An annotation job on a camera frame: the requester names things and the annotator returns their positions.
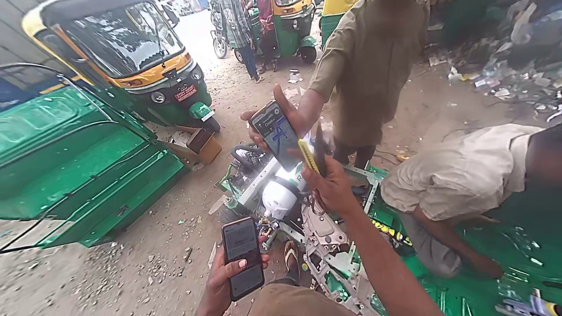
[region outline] cardboard box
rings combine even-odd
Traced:
[[[164,146],[171,149],[174,154],[182,159],[210,164],[223,149],[216,138],[210,135],[207,142],[205,142],[205,144],[201,147],[201,150],[197,154],[196,152],[188,148],[186,143],[189,143],[189,139],[194,134],[209,134],[209,132],[201,128],[191,128],[179,125],[175,126],[174,129],[179,132],[186,132],[187,135],[176,132],[171,136],[164,136],[162,138],[158,137],[158,141],[162,142]]]

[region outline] trash pile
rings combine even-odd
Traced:
[[[441,51],[429,64],[449,61],[449,80],[470,80],[477,91],[527,104],[550,122],[562,115],[562,1],[520,0],[503,12],[492,35]]]

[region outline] front wheel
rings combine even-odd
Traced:
[[[208,130],[210,133],[218,133],[220,131],[219,122],[217,122],[213,117],[208,118],[203,122],[203,128]]]
[[[304,46],[301,47],[300,51],[301,51],[302,61],[304,61],[305,64],[310,65],[316,60],[316,48]]]
[[[236,59],[240,62],[240,64],[244,63],[244,57],[242,57],[242,53],[240,53],[237,48],[234,49],[234,55],[236,56]]]
[[[215,54],[218,58],[224,59],[226,57],[226,42],[221,38],[212,40],[212,46],[215,49]]]

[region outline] windshield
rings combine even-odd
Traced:
[[[284,6],[290,6],[293,3],[297,3],[300,0],[275,0],[275,4],[277,4],[278,7],[284,7]]]
[[[138,74],[183,49],[156,7],[147,2],[74,20],[66,31],[112,78]]]

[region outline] license plate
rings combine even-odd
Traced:
[[[178,100],[178,102],[182,102],[183,100],[189,98],[190,96],[194,95],[197,92],[197,89],[195,89],[195,86],[192,84],[190,86],[188,86],[184,91],[181,91],[180,93],[177,93],[175,95],[176,99]]]

